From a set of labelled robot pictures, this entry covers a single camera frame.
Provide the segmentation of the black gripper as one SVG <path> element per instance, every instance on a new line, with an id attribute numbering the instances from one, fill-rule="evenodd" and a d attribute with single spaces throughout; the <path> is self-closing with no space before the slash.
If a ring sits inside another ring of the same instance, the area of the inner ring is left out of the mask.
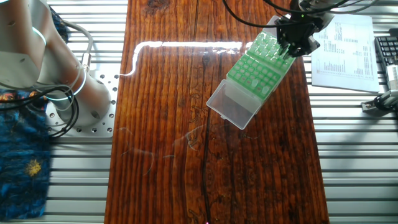
<path id="1" fill-rule="evenodd" d="M 308 37 L 291 45 L 292 57 L 308 55 L 320 47 L 320 43 L 312 36 L 317 31 L 317 18 L 314 17 L 280 17 L 276 20 L 277 35 L 280 37 L 279 55 L 283 59 L 289 57 L 289 37 Z"/>

